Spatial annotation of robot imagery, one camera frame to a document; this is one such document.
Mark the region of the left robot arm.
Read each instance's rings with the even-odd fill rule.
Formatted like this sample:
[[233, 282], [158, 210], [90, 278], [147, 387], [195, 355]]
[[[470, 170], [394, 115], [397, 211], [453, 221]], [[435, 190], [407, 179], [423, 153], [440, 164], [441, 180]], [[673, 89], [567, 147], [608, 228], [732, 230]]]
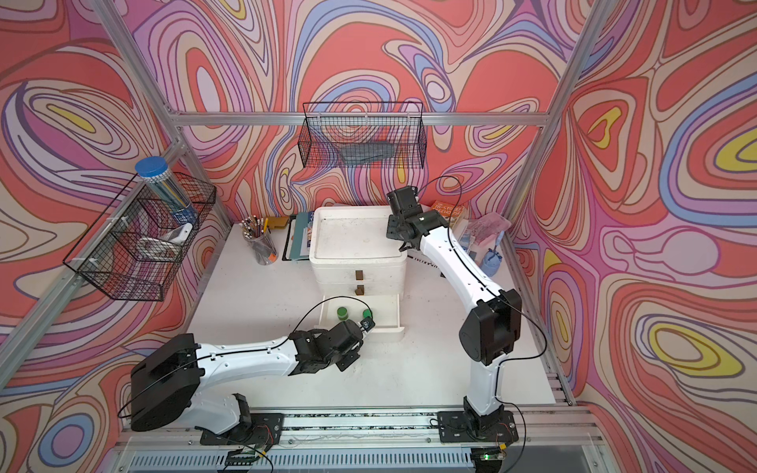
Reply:
[[250, 423], [242, 394], [215, 388], [250, 378], [346, 371], [360, 357], [374, 321], [348, 319], [331, 329], [296, 330], [268, 342], [200, 344], [191, 333], [173, 337], [130, 373], [130, 429], [149, 432], [171, 424], [227, 435]]

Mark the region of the white drawer cabinet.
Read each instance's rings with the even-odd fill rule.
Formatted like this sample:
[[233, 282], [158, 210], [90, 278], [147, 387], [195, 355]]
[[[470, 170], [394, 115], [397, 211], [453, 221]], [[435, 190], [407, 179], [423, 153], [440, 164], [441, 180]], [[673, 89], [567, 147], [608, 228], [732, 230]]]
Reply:
[[407, 255], [386, 236], [388, 206], [321, 207], [313, 214], [310, 262], [326, 296], [401, 295]]

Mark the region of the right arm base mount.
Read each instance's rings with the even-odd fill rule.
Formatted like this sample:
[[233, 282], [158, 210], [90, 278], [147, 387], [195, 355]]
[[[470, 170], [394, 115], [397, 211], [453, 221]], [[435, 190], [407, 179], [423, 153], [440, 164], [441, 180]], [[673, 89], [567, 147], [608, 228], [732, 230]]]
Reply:
[[434, 426], [442, 443], [511, 445], [520, 440], [513, 412], [503, 409], [483, 417], [473, 411], [440, 411]]

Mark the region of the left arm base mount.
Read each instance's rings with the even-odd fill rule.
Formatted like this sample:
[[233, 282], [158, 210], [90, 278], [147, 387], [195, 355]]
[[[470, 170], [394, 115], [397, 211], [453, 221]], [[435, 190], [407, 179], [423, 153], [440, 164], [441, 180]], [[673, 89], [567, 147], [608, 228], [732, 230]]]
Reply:
[[239, 423], [222, 434], [215, 434], [205, 428], [196, 427], [202, 432], [201, 445], [249, 445], [266, 451], [280, 442], [285, 416], [281, 413], [252, 413], [246, 398], [234, 394], [240, 409]]

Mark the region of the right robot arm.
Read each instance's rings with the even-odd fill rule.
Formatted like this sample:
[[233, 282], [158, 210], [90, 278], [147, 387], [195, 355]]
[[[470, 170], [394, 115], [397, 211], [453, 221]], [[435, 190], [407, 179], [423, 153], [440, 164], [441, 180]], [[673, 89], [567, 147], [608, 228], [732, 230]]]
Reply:
[[503, 412], [498, 400], [499, 369], [520, 339], [520, 295], [492, 281], [464, 252], [434, 211], [388, 217], [386, 236], [402, 243], [402, 251], [419, 250], [445, 276], [467, 311], [459, 342], [471, 360], [469, 388], [463, 412], [471, 430], [483, 431], [498, 422]]

